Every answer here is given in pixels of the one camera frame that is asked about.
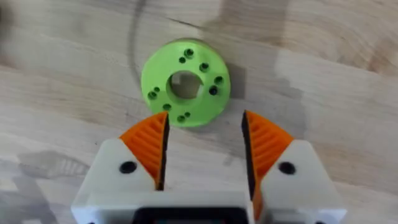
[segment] wood grain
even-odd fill
[[[313,143],[345,223],[398,223],[394,0],[3,0],[0,223],[75,223],[69,205],[102,141],[150,115],[139,76],[171,40],[228,63],[226,111],[172,128],[168,189],[247,190],[244,109]]]

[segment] green 3d-printed part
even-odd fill
[[[193,73],[203,83],[196,98],[181,98],[172,91],[170,79],[180,72]],[[171,125],[195,127],[209,123],[224,110],[231,81],[224,60],[212,48],[184,39],[161,47],[146,62],[141,89],[153,113],[166,110]]]

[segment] orange gripper pad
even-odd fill
[[[167,112],[162,112],[135,124],[120,136],[155,180],[156,190],[164,189],[169,129]]]
[[[242,132],[246,145],[249,191],[254,218],[258,220],[263,207],[261,180],[293,141],[293,137],[268,119],[247,110],[243,114]]]

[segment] green ring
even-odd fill
[[[187,49],[193,50],[193,54],[187,55]],[[169,78],[181,71],[192,72],[202,81],[201,93],[196,98],[184,99],[173,93]],[[217,77],[222,77],[221,83],[215,83]],[[195,127],[209,123],[225,109],[231,81],[227,66],[217,52],[198,40],[184,39],[161,47],[145,63],[141,89],[153,113],[160,113],[167,108],[171,125]]]

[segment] center hole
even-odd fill
[[[189,71],[179,71],[169,78],[169,84],[173,93],[183,99],[194,99],[200,95],[203,82]]]

